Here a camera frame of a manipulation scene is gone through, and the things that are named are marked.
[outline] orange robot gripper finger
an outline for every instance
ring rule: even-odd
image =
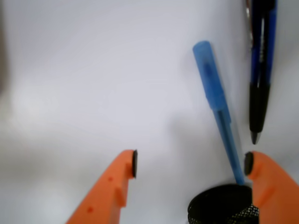
[[[137,150],[125,150],[105,170],[67,224],[118,224],[129,179],[136,178]]]

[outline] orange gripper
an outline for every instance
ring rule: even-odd
[[[136,178],[137,151],[120,153],[77,207],[67,224],[118,224],[128,181]]]
[[[247,153],[245,174],[253,181],[260,224],[299,224],[299,186],[275,161],[263,153]]]

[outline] translucent blue pen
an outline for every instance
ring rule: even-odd
[[[238,184],[244,184],[243,172],[230,128],[231,118],[228,105],[220,83],[210,43],[208,41],[197,43],[193,47],[193,53],[204,86],[206,98],[213,110],[235,180]]]

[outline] black mesh pen holder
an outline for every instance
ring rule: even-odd
[[[189,224],[258,224],[250,187],[227,184],[197,195],[188,206]]]

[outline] pen cap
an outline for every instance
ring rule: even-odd
[[[206,93],[206,98],[213,111],[227,109],[224,91],[220,83],[210,42],[202,41],[193,47],[196,64]]]

